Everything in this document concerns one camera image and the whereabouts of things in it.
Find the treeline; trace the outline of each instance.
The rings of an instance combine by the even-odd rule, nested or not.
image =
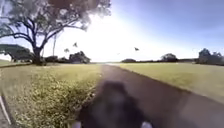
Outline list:
[[[147,61],[136,61],[128,58],[121,61],[122,63],[164,63],[164,62],[179,62],[179,63],[196,63],[206,65],[220,65],[224,66],[224,56],[219,52],[213,52],[212,54],[206,48],[199,52],[198,58],[185,58],[178,59],[176,55],[172,53],[165,54],[160,60],[147,60]]]
[[[211,54],[208,49],[204,48],[199,52],[199,57],[196,63],[224,66],[224,56],[219,52],[213,52]]]

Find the shrub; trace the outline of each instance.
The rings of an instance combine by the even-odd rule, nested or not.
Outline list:
[[[125,59],[121,61],[122,63],[136,63],[136,60],[134,59]]]
[[[49,56],[45,58],[45,62],[58,62],[58,56]]]

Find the bush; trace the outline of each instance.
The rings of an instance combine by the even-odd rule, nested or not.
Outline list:
[[[58,56],[49,56],[45,58],[45,62],[58,62]]]
[[[134,59],[125,59],[121,61],[122,63],[136,63],[136,60]]]
[[[58,63],[69,63],[69,60],[66,59],[65,57],[63,57],[63,58],[59,58],[59,59],[58,59]]]

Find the tree branch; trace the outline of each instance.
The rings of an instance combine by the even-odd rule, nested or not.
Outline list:
[[[0,36],[0,38],[3,38],[3,37],[10,37],[12,36],[13,38],[15,39],[18,39],[18,38],[22,38],[22,39],[25,39],[27,40],[33,47],[35,46],[34,45],[34,42],[30,39],[30,37],[24,33],[20,33],[20,32],[17,32],[17,33],[12,33],[12,34],[6,34],[6,35],[2,35]]]

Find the lawn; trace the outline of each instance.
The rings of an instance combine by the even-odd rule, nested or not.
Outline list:
[[[120,64],[119,66],[224,103],[224,67],[183,63]]]
[[[9,65],[9,64],[10,64],[9,61],[1,60],[1,59],[0,59],[0,66],[6,66],[6,65]]]
[[[22,66],[1,71],[1,87],[20,127],[67,127],[100,78],[99,65]]]

